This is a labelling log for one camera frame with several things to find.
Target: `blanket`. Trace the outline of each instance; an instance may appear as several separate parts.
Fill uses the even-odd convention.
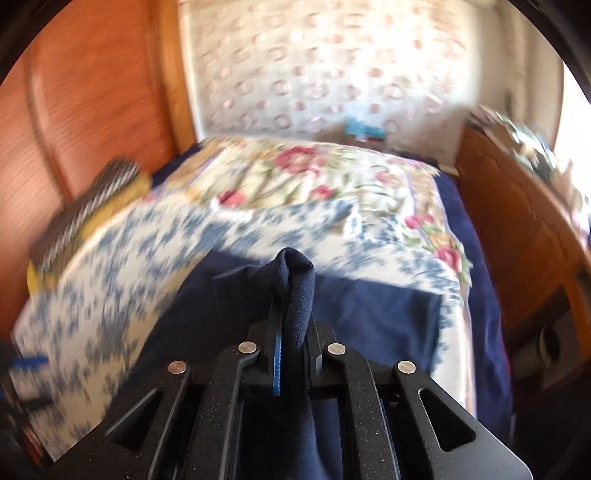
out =
[[[83,246],[54,291],[27,304],[14,341],[24,354],[46,354],[50,364],[12,379],[23,397],[54,398],[52,409],[31,419],[53,458],[100,422],[158,318],[211,249],[268,261],[292,247],[318,273],[440,294],[432,377],[466,405],[463,300],[445,262],[425,250],[360,239],[355,199],[231,213],[239,215],[158,199],[135,204]]]

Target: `wall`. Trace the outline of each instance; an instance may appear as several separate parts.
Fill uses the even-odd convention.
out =
[[[506,51],[506,111],[554,147],[563,91],[563,63],[544,36],[508,0],[499,0]]]
[[[186,0],[180,16],[200,137],[341,141],[353,115],[453,164],[468,110],[504,102],[498,15],[463,0]]]
[[[563,94],[563,62],[532,23],[529,25],[529,97],[525,123],[554,147]]]
[[[508,56],[503,25],[495,8],[478,8],[474,37],[479,44],[479,82],[477,102],[494,110],[505,110]]]

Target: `yellow fabric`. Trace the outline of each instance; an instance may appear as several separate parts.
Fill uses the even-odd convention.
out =
[[[144,173],[138,175],[134,181],[99,208],[84,223],[79,233],[82,240],[85,241],[90,238],[98,227],[127,207],[131,202],[142,198],[149,192],[150,188],[152,188],[152,177]]]
[[[110,218],[113,218],[130,203],[142,198],[148,193],[150,188],[152,188],[152,177],[143,173],[138,175],[135,180],[99,208],[84,223],[78,233],[77,239],[73,239],[72,243],[79,248],[101,225]],[[63,265],[63,262],[56,261],[56,266],[57,265]],[[29,295],[33,296],[40,290],[52,290],[60,279],[62,270],[63,268],[61,268],[60,271],[49,271],[45,275],[40,275],[35,269],[35,266],[29,262],[27,268],[27,288],[29,290]]]

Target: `navy blue sheet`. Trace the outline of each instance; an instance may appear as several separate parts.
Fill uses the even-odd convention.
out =
[[[480,423],[506,443],[509,439],[512,393],[501,332],[501,308],[478,236],[456,186],[444,173],[436,178],[436,183],[450,229],[464,245],[466,256],[473,264],[468,306],[472,317],[477,417]]]

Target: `wooden door panel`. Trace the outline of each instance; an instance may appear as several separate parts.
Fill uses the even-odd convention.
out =
[[[537,228],[529,203],[523,190],[513,183],[505,183],[503,198],[498,204],[496,227],[498,242],[508,247],[499,248],[497,244],[488,254],[491,276],[496,281],[502,281],[512,272]]]
[[[152,172],[176,153],[147,8],[145,0],[75,0],[31,45],[34,109],[71,196],[115,155]]]
[[[0,86],[0,105],[0,336],[4,337],[27,301],[30,241],[43,231],[61,198],[35,136],[22,59]]]
[[[560,287],[564,266],[564,252],[557,235],[542,224],[511,274],[497,285],[506,333],[523,324]]]

